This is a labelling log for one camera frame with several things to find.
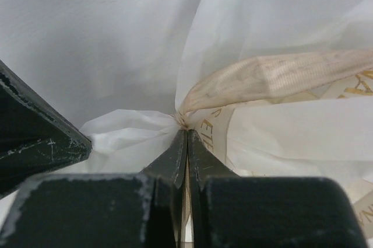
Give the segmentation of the white wrapping paper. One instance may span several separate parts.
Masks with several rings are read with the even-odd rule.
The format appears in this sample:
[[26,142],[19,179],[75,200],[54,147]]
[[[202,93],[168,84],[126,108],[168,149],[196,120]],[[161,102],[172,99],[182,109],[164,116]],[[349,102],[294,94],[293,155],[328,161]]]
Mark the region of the white wrapping paper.
[[[347,50],[372,51],[372,0],[201,0],[182,54],[175,108],[198,82],[242,60]],[[93,141],[84,170],[142,170],[181,129],[195,131],[155,111],[116,110],[91,120],[82,127]]]

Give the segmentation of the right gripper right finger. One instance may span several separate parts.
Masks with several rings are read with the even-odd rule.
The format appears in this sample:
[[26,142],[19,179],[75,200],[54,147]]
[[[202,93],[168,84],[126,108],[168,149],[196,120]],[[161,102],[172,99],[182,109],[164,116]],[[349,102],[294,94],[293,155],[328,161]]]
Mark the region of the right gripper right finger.
[[188,132],[195,247],[367,247],[349,199],[325,177],[240,177]]

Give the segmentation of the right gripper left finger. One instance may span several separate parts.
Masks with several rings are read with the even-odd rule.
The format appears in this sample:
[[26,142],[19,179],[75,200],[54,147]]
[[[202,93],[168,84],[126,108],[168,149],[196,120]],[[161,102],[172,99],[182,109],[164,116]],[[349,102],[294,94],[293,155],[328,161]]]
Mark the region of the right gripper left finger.
[[49,174],[21,186],[2,247],[180,247],[187,134],[136,174]]

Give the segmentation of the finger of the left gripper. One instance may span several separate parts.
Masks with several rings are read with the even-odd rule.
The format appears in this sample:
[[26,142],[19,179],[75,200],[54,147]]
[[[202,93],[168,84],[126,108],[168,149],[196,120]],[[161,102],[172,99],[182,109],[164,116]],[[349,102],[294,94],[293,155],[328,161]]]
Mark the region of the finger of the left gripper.
[[82,162],[92,142],[1,64],[1,195],[30,176]]

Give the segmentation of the cream printed ribbon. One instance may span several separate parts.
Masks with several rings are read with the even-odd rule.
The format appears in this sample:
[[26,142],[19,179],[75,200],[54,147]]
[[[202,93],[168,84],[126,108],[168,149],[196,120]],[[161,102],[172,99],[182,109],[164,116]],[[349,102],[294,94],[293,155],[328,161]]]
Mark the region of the cream printed ribbon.
[[198,82],[175,119],[240,176],[333,179],[372,237],[372,51],[242,60]]

